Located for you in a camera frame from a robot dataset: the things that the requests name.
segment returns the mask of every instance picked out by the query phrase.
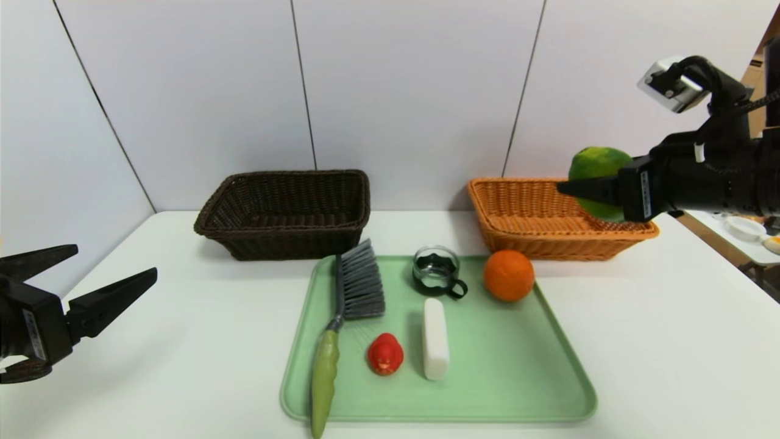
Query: green brush handle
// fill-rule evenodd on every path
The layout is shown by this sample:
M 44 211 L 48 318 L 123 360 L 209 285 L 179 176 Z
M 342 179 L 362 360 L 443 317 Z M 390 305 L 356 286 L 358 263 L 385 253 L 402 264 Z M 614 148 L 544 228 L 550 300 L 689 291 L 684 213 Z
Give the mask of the green brush handle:
M 336 393 L 336 365 L 339 362 L 339 333 L 326 330 L 314 357 L 311 374 L 311 435 L 320 439 L 331 412 L 333 395 Z

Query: glass cup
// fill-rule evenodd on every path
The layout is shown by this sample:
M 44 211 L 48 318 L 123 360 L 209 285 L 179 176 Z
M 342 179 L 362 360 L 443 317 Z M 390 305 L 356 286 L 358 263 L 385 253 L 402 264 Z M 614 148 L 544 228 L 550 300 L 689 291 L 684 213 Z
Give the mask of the glass cup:
M 417 291 L 426 296 L 448 295 L 459 300 L 469 292 L 466 282 L 458 279 L 460 261 L 449 248 L 429 245 L 417 250 L 412 264 L 412 277 Z

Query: cup handle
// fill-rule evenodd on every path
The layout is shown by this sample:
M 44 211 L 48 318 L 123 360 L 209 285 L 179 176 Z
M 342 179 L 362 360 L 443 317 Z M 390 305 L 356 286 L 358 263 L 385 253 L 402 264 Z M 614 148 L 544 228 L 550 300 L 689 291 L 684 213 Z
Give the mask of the cup handle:
M 460 289 L 463 290 L 463 293 L 457 293 L 455 291 L 455 287 L 460 286 Z M 455 279 L 455 282 L 452 283 L 452 287 L 447 291 L 447 295 L 455 300 L 460 300 L 466 296 L 466 293 L 469 292 L 469 286 L 466 285 L 466 282 L 463 282 L 460 279 Z

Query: brush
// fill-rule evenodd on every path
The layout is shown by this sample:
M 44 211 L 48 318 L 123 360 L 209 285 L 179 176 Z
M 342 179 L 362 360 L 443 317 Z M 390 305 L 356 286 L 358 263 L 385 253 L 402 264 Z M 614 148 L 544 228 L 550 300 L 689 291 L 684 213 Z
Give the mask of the brush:
M 325 328 L 314 356 L 311 375 L 311 434 L 320 439 L 335 394 L 339 362 L 339 331 L 344 322 L 385 314 L 385 293 L 371 240 L 335 260 L 335 312 Z

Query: white table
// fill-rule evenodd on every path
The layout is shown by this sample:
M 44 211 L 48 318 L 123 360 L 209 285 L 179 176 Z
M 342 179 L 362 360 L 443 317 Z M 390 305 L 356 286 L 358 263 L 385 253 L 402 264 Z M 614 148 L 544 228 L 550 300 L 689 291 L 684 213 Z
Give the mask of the white table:
M 316 262 L 233 261 L 195 216 L 153 216 L 76 287 L 68 298 L 159 268 L 52 375 L 0 387 L 0 437 L 310 437 L 278 395 Z M 657 224 L 660 237 L 609 262 L 535 263 L 598 393 L 589 420 L 329 423 L 324 438 L 780 437 L 780 306 L 677 221 Z M 486 252 L 472 212 L 374 212 L 364 236 L 380 254 Z
M 742 271 L 753 269 L 756 273 L 756 283 L 759 286 L 763 286 L 764 283 L 764 268 L 780 264 L 780 255 L 770 252 L 760 242 L 745 242 L 738 239 L 725 229 L 722 219 L 716 219 L 711 213 L 699 210 L 686 210 L 686 213 L 745 255 L 750 262 L 740 269 Z

